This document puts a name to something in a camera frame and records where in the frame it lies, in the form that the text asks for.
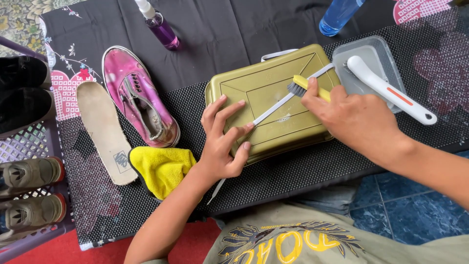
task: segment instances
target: gray sneaker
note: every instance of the gray sneaker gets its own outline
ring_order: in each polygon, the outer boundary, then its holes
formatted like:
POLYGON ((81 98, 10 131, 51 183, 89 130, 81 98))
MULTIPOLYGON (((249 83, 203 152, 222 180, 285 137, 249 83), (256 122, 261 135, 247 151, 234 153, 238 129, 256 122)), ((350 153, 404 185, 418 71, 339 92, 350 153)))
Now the gray sneaker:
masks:
POLYGON ((66 207, 61 194, 0 203, 0 248, 62 221, 66 207))
POLYGON ((57 157, 0 163, 0 199, 34 191, 64 176, 63 163, 57 157))

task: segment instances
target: microfiber towel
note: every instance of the microfiber towel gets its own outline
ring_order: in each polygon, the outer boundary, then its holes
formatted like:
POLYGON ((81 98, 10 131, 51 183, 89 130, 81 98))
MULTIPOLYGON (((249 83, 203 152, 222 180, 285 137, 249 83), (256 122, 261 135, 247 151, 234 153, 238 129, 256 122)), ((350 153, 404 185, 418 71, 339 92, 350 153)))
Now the microfiber towel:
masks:
POLYGON ((150 196, 164 200, 196 164, 192 152, 181 148, 136 147, 129 163, 150 196))

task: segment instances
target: hand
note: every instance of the hand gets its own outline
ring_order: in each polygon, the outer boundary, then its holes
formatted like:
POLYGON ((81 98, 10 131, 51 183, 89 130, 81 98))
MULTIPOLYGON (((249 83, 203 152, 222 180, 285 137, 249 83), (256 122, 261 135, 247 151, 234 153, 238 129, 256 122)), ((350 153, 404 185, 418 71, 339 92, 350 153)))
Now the hand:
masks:
POLYGON ((376 95, 347 95, 338 85, 327 103, 318 97, 318 80, 310 78, 301 104, 321 119, 335 138, 380 166, 411 147, 412 139, 399 130, 394 114, 376 95))
POLYGON ((224 135, 223 128, 227 118, 246 105, 246 102, 241 100, 218 111, 226 101, 226 95, 222 95, 213 104, 209 104, 200 120, 207 135, 207 140, 200 161, 196 166, 213 183, 219 179, 239 176, 248 160, 249 149, 251 148, 249 142, 244 142, 238 148, 235 157, 230 156, 231 146, 237 139, 249 133, 254 124, 251 122, 243 127, 232 127, 224 135))

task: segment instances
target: blue tile floor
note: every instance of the blue tile floor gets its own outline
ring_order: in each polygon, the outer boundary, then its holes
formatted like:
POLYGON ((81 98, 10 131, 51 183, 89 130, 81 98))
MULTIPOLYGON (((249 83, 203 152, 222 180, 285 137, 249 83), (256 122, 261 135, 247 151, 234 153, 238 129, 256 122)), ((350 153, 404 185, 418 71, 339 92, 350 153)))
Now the blue tile floor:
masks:
MULTIPOLYGON (((458 155, 469 158, 469 151, 458 155)), ((363 178, 351 209, 355 227, 409 245, 469 234, 469 212, 392 172, 363 178)))

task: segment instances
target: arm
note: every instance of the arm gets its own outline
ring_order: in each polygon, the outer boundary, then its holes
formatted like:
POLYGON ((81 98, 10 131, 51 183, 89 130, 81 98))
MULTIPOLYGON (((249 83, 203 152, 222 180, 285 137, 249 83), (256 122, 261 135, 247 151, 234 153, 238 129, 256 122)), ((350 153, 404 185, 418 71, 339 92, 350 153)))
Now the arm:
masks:
POLYGON ((233 127, 224 135, 226 119, 246 104, 240 101, 218 112, 226 101, 227 97, 222 96, 204 110, 201 122, 207 140, 200 161, 138 230, 124 263, 137 264, 167 257, 205 192, 218 180, 241 174, 251 144, 244 142, 235 158, 229 155, 229 151, 232 144, 251 131, 254 124, 233 127))
POLYGON ((394 114, 376 95, 347 95, 341 85, 331 102, 317 97, 311 78, 302 104, 342 143, 375 164, 449 196, 469 209, 469 159, 419 143, 399 130, 394 114))

